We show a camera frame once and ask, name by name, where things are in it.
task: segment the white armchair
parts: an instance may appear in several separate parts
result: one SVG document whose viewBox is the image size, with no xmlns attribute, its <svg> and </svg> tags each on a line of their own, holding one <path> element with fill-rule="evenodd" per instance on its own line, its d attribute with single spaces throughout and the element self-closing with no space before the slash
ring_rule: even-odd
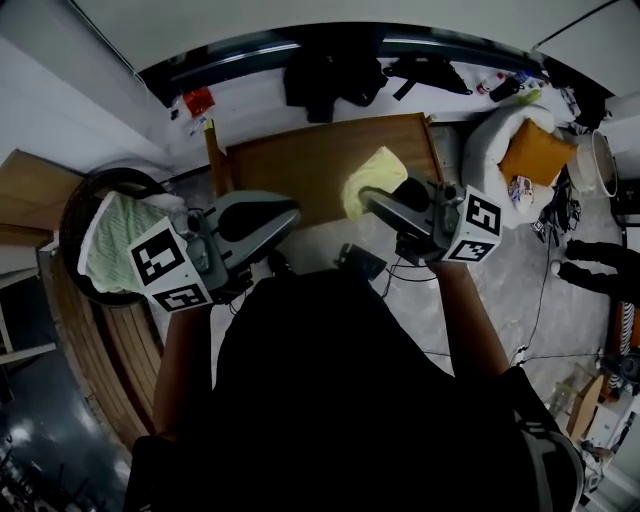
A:
<svg viewBox="0 0 640 512">
<path fill-rule="evenodd" d="M 503 224 L 509 229 L 538 220 L 543 208 L 553 199 L 551 187 L 534 183 L 533 204 L 525 213 L 520 213 L 509 197 L 507 182 L 498 167 L 507 153 L 509 142 L 526 119 L 531 119 L 547 133 L 562 138 L 555 130 L 553 114 L 542 107 L 500 108 L 471 134 L 462 159 L 462 184 L 471 185 L 496 201 L 502 208 Z"/>
</svg>

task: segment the sleeve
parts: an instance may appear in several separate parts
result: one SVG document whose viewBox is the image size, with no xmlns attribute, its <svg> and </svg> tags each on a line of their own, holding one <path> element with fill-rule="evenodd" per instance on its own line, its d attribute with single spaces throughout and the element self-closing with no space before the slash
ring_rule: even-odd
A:
<svg viewBox="0 0 640 512">
<path fill-rule="evenodd" d="M 531 387 L 520 367 L 509 368 L 494 383 L 502 402 L 515 410 L 526 422 L 537 422 L 549 431 L 560 432 L 556 421 Z"/>
<path fill-rule="evenodd" d="M 177 443 L 159 437 L 141 437 L 133 446 L 131 475 L 124 512 L 178 510 L 174 508 L 179 487 Z"/>
</svg>

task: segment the orange cushion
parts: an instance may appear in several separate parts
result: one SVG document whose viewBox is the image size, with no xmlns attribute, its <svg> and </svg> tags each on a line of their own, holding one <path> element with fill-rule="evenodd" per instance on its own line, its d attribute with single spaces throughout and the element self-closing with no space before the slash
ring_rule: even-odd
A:
<svg viewBox="0 0 640 512">
<path fill-rule="evenodd" d="M 507 154 L 499 164 L 500 170 L 507 184 L 515 176 L 525 176 L 548 187 L 575 152 L 576 146 L 545 132 L 527 119 L 511 139 Z"/>
</svg>

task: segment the white shoe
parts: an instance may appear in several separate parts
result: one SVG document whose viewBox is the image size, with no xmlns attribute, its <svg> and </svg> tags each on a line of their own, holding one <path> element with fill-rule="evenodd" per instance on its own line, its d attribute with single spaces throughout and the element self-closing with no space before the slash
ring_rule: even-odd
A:
<svg viewBox="0 0 640 512">
<path fill-rule="evenodd" d="M 560 266 L 562 265 L 562 262 L 560 260 L 553 260 L 551 262 L 551 273 L 558 277 L 558 274 L 560 274 Z"/>
</svg>

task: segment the yellow towel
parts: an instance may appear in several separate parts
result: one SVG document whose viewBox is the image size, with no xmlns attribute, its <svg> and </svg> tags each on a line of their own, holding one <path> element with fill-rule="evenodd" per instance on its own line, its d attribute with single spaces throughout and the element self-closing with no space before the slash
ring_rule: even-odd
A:
<svg viewBox="0 0 640 512">
<path fill-rule="evenodd" d="M 407 176 L 407 169 L 400 159 L 386 147 L 381 147 L 344 184 L 342 204 L 347 217 L 358 220 L 364 213 L 364 206 L 358 197 L 364 187 L 375 187 L 391 193 Z"/>
</svg>

